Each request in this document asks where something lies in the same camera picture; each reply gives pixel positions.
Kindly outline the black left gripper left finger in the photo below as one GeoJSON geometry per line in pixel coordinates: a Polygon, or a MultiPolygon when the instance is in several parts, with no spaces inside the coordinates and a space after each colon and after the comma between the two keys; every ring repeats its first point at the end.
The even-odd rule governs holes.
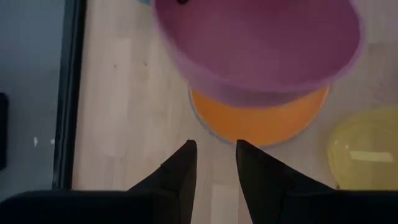
{"type": "Polygon", "coordinates": [[[131,187],[133,224],[191,224],[197,183],[197,144],[188,140],[158,169],[131,187]]]}

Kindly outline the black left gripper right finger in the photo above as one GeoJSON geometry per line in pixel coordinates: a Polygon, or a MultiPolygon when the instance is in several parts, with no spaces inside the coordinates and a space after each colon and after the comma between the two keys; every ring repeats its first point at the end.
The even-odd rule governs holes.
{"type": "Polygon", "coordinates": [[[245,140],[236,143],[240,185],[253,224],[332,224],[333,188],[245,140]]]}

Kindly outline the orange plastic bowl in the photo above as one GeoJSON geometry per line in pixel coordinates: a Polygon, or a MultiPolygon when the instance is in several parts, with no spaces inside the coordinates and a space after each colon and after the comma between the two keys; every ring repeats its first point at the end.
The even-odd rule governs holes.
{"type": "Polygon", "coordinates": [[[211,134],[235,143],[244,139],[255,146],[273,146],[289,140],[310,125],[329,94],[326,87],[293,102],[268,108],[236,108],[189,91],[190,102],[202,126],[211,134]]]}

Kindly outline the yellow plastic bowl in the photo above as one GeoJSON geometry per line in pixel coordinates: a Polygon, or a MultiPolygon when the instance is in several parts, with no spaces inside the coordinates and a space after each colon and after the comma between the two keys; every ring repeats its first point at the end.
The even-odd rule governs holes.
{"type": "Polygon", "coordinates": [[[330,134],[327,151],[340,189],[398,190],[398,107],[350,116],[330,134]]]}

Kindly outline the purple plastic bowl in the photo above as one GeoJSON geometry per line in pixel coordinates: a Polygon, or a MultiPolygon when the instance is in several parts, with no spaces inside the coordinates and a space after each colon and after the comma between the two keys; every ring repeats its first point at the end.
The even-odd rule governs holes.
{"type": "Polygon", "coordinates": [[[292,101],[346,75],[364,24],[352,0],[152,0],[190,88],[233,106],[292,101]]]}

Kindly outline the black table edge rail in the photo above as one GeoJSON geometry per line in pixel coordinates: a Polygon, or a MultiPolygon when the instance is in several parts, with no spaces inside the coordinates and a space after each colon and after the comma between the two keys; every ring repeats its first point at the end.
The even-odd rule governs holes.
{"type": "Polygon", "coordinates": [[[72,188],[87,1],[65,0],[53,158],[53,189],[72,188]]]}

